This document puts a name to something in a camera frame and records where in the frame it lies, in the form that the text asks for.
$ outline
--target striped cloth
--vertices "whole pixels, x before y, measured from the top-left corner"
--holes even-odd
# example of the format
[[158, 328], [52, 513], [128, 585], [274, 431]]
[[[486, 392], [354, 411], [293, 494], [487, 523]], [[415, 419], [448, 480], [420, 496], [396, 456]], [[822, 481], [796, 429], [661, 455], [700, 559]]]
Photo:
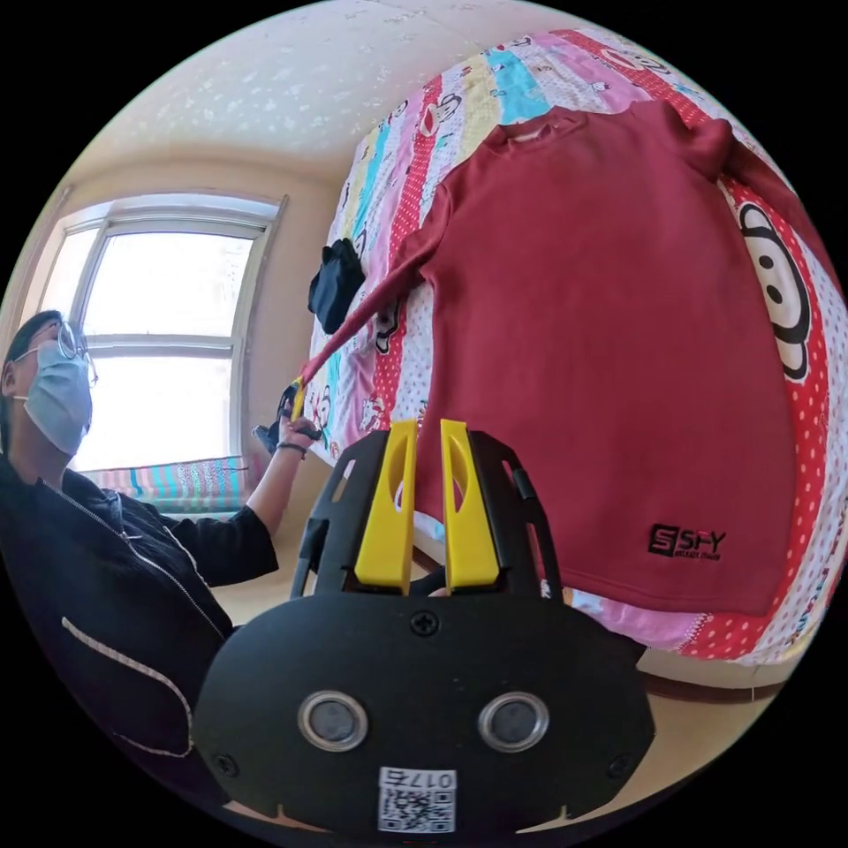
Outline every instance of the striped cloth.
[[110, 468], [84, 474], [100, 488], [135, 497], [171, 515], [235, 512], [244, 506], [257, 480], [254, 464], [247, 457]]

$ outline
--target window frame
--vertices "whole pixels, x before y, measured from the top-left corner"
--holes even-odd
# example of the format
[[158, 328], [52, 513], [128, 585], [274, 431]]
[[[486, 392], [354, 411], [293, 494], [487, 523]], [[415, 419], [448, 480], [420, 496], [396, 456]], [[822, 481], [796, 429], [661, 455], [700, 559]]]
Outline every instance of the window frame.
[[249, 430], [246, 410], [250, 333], [255, 300], [276, 229], [288, 205], [280, 201], [253, 201], [213, 194], [162, 194], [125, 198], [83, 209], [63, 217], [53, 228], [49, 266], [42, 279], [32, 281], [21, 322], [42, 309], [65, 239], [83, 231], [96, 230], [74, 292], [71, 312], [66, 316], [81, 325], [95, 286], [102, 258], [113, 236], [146, 232], [208, 233], [248, 238], [253, 241], [238, 291], [231, 334], [228, 337], [190, 335], [123, 335], [87, 337], [95, 366], [98, 359], [114, 357], [215, 358], [231, 363], [230, 440], [232, 456], [244, 453]]

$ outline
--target bracelet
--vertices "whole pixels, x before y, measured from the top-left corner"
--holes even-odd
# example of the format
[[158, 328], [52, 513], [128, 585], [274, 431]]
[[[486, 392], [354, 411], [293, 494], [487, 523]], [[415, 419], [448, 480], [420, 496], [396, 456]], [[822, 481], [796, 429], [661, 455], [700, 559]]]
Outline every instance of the bracelet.
[[307, 448], [303, 448], [303, 447], [301, 447], [299, 444], [293, 444], [292, 442], [281, 442], [281, 443], [280, 443], [280, 444], [278, 444], [278, 445], [277, 445], [277, 447], [276, 447], [276, 449], [277, 449], [278, 451], [284, 451], [286, 448], [291, 448], [293, 451], [300, 451], [300, 454], [301, 454], [300, 461], [301, 461], [301, 462], [302, 462], [304, 459], [306, 459], [306, 458], [307, 458], [307, 453], [309, 452], [309, 451], [307, 450]]

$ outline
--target qr code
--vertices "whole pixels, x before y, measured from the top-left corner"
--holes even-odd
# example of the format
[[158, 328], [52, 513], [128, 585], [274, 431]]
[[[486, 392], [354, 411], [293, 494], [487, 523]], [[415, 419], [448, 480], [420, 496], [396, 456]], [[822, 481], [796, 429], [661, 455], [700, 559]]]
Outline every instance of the qr code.
[[452, 833], [456, 772], [382, 768], [378, 829], [393, 833]]

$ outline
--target face mask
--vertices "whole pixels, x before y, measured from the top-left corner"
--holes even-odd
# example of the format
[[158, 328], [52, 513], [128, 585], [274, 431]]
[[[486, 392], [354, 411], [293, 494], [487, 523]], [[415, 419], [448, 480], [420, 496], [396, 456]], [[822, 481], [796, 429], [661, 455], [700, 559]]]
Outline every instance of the face mask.
[[36, 353], [38, 372], [29, 394], [14, 398], [25, 401], [26, 414], [45, 438], [72, 457], [80, 449], [91, 425], [88, 363], [80, 356], [69, 360], [57, 342], [39, 345]]

